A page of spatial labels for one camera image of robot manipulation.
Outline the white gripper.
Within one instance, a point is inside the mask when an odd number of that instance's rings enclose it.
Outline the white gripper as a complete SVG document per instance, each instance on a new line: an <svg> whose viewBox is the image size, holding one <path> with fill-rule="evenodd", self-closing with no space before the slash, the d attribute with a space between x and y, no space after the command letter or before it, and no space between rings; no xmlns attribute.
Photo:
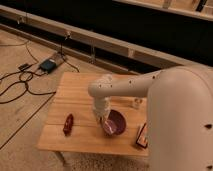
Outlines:
<svg viewBox="0 0 213 171"><path fill-rule="evenodd" d="M97 116L97 124L102 123L102 117L105 117L110 112L110 100L108 98L95 98L93 101L93 112ZM105 122L112 122L110 114L106 117Z"/></svg>

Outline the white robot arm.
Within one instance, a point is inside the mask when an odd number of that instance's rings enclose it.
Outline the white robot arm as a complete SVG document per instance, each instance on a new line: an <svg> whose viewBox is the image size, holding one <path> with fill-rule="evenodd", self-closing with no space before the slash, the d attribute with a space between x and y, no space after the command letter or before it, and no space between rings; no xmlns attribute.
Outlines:
<svg viewBox="0 0 213 171"><path fill-rule="evenodd" d="M122 80L104 75L88 93L99 118L113 96L147 99L150 171L213 171L213 67L176 66Z"/></svg>

